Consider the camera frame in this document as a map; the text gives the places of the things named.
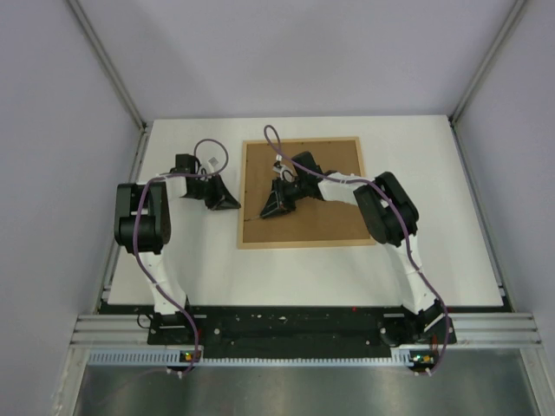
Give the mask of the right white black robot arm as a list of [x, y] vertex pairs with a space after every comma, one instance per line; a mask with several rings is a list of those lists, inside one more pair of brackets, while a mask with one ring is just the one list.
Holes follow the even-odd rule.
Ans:
[[289, 214], [303, 198], [357, 207], [369, 235], [389, 255], [401, 306], [405, 309], [399, 329], [381, 325], [383, 341], [390, 346], [425, 341], [446, 346], [452, 334], [447, 306], [424, 275], [417, 242], [419, 212], [396, 176], [385, 172], [366, 179], [335, 171], [322, 172], [309, 152], [291, 158], [295, 167], [291, 170], [282, 158], [281, 154], [276, 156], [272, 169], [277, 177], [272, 180], [271, 193], [260, 217]]

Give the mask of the light wooden picture frame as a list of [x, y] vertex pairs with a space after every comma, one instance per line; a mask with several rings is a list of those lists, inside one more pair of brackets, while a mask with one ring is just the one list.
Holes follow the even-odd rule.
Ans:
[[[323, 172], [339, 171], [362, 176], [365, 173], [360, 140], [356, 136], [286, 139], [283, 151], [293, 157], [311, 152]], [[238, 248], [284, 249], [373, 245], [362, 214], [354, 205], [303, 198], [292, 213], [270, 219], [257, 216], [278, 175], [272, 171], [276, 153], [264, 140], [246, 140], [242, 148]]]

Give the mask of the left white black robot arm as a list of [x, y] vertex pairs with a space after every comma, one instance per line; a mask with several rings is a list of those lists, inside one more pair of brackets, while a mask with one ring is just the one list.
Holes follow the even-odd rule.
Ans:
[[170, 202], [179, 198], [201, 200], [210, 211], [237, 210], [241, 204], [229, 192], [215, 159], [202, 162], [189, 153], [175, 155], [175, 166], [151, 185], [117, 185], [114, 210], [114, 240], [140, 260], [152, 292], [152, 331], [166, 327], [176, 342], [184, 344], [196, 335], [197, 324], [184, 315], [190, 311], [186, 292], [164, 264], [164, 247], [172, 226]]

